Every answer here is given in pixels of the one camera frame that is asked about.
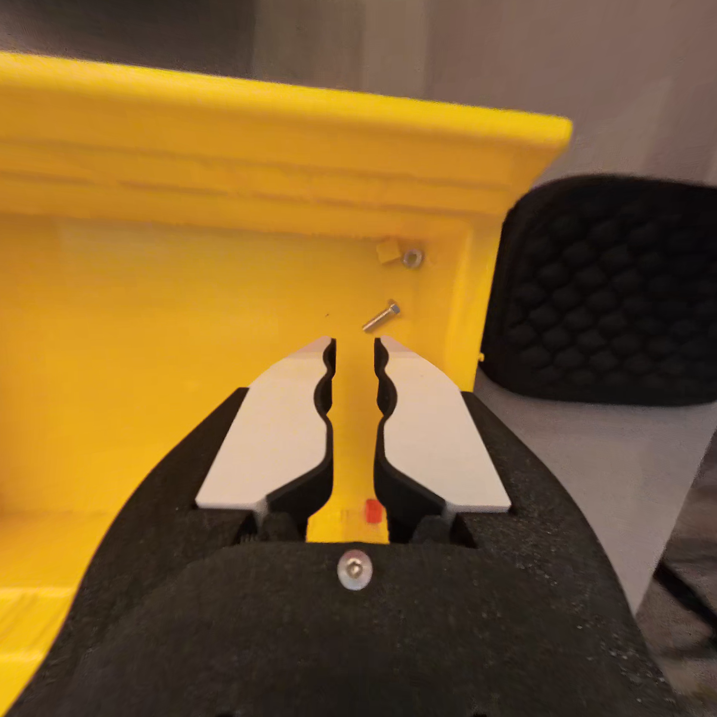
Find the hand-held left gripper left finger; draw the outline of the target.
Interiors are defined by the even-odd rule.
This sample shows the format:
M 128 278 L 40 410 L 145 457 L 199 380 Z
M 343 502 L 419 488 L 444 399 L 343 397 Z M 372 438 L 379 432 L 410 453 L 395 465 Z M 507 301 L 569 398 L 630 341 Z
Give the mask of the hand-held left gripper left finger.
M 336 340 L 321 336 L 247 388 L 195 496 L 197 508 L 240 510 L 306 541 L 333 491 L 332 381 Z

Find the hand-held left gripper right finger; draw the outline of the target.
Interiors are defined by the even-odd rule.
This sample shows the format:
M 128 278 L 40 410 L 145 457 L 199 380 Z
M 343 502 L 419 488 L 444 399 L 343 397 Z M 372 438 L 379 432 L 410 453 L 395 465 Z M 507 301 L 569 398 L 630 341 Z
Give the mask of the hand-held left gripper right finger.
M 460 515 L 509 513 L 508 492 L 454 381 L 390 336 L 376 338 L 373 350 L 381 412 L 373 488 L 389 542 L 425 530 L 450 539 Z

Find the silver hex bolt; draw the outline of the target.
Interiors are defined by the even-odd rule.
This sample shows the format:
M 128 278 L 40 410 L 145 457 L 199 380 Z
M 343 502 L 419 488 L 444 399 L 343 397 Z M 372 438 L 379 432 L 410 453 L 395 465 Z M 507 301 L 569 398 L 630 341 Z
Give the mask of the silver hex bolt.
M 371 333 L 377 328 L 383 326 L 386 322 L 397 317 L 400 312 L 401 310 L 399 305 L 395 301 L 390 300 L 385 308 L 363 324 L 361 330 L 364 333 Z

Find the black quilted case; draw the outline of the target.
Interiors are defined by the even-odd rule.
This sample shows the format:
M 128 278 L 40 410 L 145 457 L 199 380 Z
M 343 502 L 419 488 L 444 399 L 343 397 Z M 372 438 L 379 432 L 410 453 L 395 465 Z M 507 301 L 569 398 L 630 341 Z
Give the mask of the black quilted case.
M 716 401 L 716 188 L 637 176 L 543 184 L 508 212 L 483 373 L 552 401 Z

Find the yellow plastic bin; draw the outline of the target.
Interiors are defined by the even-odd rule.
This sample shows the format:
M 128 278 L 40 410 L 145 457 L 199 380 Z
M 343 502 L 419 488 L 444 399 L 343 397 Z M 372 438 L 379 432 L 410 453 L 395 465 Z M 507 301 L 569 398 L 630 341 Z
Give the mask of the yellow plastic bin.
M 567 118 L 1 53 L 1 714 L 101 539 L 237 388 L 337 342 L 311 542 L 388 543 L 363 324 L 471 391 L 508 210 Z M 398 238 L 425 258 L 379 264 Z

